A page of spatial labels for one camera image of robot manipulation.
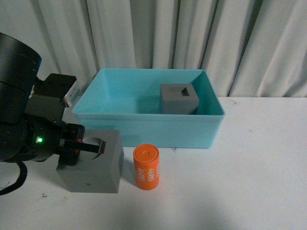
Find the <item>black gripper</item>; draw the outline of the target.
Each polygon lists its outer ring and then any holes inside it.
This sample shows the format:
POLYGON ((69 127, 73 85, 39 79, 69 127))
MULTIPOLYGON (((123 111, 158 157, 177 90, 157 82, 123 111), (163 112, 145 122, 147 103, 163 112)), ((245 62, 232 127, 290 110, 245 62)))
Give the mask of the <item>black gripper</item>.
POLYGON ((103 154, 106 142, 99 145, 83 143, 84 126, 62 120, 65 103, 58 97, 32 94, 26 105, 29 140, 24 161, 45 161, 59 155, 59 164, 74 166, 81 150, 103 154))

